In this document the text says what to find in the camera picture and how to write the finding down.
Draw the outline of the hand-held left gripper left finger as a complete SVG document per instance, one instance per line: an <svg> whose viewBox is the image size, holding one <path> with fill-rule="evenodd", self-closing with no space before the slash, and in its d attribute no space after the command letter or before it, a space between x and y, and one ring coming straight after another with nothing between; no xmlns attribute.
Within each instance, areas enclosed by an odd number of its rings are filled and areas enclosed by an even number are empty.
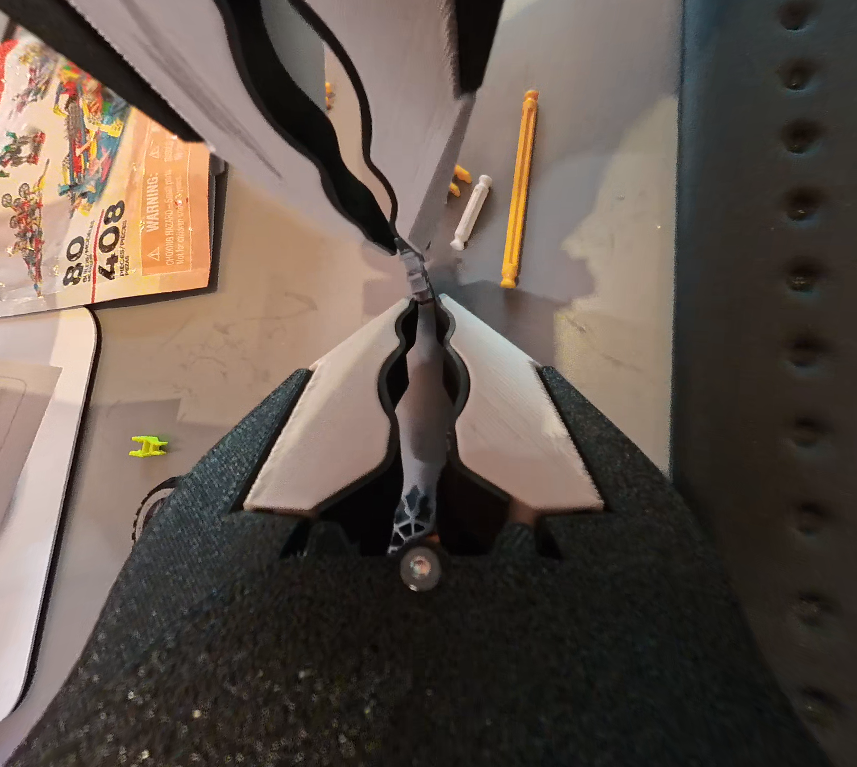
<svg viewBox="0 0 857 767"><path fill-rule="evenodd" d="M317 516L389 467L414 339L415 301L405 298L314 362L243 509Z"/></svg>

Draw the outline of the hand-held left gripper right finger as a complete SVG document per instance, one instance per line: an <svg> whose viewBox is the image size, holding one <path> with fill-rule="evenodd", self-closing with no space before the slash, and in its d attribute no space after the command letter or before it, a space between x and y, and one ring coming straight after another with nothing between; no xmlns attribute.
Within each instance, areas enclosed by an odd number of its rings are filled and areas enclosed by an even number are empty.
<svg viewBox="0 0 857 767"><path fill-rule="evenodd" d="M535 360L444 293L435 322L456 466L536 516L602 512Z"/></svg>

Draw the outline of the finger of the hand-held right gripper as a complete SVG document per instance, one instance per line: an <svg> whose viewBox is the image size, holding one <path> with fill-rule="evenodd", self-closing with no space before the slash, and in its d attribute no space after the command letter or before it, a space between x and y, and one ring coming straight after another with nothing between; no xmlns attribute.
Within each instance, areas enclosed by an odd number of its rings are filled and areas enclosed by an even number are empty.
<svg viewBox="0 0 857 767"><path fill-rule="evenodd" d="M211 151L321 224L397 254L393 222L348 171L332 123L278 57L262 0L66 0ZM322 44L321 21L285 0Z"/></svg>
<svg viewBox="0 0 857 767"><path fill-rule="evenodd" d="M299 0L321 21L327 116L349 172L426 253L474 98L458 76L454 0Z"/></svg>

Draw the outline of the short white rod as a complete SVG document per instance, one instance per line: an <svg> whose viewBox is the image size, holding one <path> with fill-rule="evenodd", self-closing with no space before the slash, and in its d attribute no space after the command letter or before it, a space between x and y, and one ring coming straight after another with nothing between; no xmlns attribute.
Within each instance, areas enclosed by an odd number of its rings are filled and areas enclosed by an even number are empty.
<svg viewBox="0 0 857 767"><path fill-rule="evenodd" d="M456 252L465 249L492 185L493 179L487 174L481 174L473 184L466 207L453 232L451 248Z"/></svg>

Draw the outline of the long yellow rod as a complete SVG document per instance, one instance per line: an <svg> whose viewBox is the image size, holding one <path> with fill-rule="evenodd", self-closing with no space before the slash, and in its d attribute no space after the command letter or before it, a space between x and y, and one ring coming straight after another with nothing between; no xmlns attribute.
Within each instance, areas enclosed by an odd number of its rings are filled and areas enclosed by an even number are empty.
<svg viewBox="0 0 857 767"><path fill-rule="evenodd" d="M507 233L501 266L500 286L502 288L515 288L518 284L539 99L539 91L530 89L525 92L521 103L515 167L511 179Z"/></svg>

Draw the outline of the orange toy set bag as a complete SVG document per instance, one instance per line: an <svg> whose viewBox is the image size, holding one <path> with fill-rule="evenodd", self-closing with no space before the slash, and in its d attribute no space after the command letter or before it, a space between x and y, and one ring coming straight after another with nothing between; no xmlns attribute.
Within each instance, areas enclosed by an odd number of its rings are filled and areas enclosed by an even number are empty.
<svg viewBox="0 0 857 767"><path fill-rule="evenodd" d="M2 317L204 288L205 145L20 25L1 65Z"/></svg>

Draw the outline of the white rounded board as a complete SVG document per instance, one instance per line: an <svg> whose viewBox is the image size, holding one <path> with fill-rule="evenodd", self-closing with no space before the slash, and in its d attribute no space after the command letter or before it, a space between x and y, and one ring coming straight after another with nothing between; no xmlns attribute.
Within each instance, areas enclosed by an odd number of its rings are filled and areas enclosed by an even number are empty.
<svg viewBox="0 0 857 767"><path fill-rule="evenodd" d="M1 718L21 700L100 350L87 308L2 318Z"/></svg>

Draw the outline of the black perforated panel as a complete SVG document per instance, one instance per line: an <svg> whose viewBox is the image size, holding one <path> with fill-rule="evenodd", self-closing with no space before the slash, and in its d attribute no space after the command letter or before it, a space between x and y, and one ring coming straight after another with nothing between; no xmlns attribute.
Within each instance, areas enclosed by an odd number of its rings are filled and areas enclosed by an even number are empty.
<svg viewBox="0 0 857 767"><path fill-rule="evenodd" d="M856 0L682 0L671 472L855 765Z"/></svg>

